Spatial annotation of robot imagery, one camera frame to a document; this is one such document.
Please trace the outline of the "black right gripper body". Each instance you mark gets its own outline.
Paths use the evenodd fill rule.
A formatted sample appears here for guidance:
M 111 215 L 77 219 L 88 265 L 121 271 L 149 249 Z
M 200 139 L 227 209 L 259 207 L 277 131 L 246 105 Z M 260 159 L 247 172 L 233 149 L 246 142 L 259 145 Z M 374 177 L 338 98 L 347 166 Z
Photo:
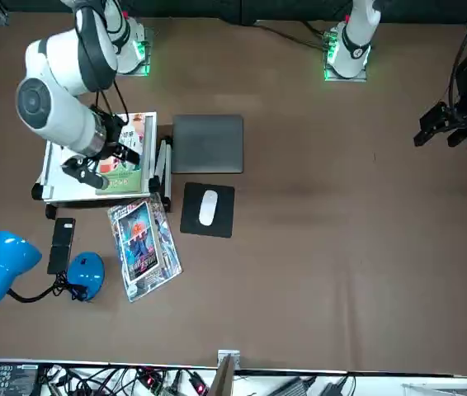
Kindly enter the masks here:
M 95 113 L 97 120 L 101 122 L 101 127 L 105 132 L 105 140 L 99 153 L 93 158 L 103 160 L 114 157 L 125 161 L 125 147 L 120 143 L 120 134 L 124 121 L 118 115 L 110 115 L 105 112 Z

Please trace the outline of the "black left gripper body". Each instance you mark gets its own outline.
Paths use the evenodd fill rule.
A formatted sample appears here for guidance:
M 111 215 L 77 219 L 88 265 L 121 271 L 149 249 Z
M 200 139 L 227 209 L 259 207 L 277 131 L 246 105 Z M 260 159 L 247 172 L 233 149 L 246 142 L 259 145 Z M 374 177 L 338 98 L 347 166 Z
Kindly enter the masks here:
M 446 128 L 467 125 L 467 55 L 454 67 L 448 88 Z

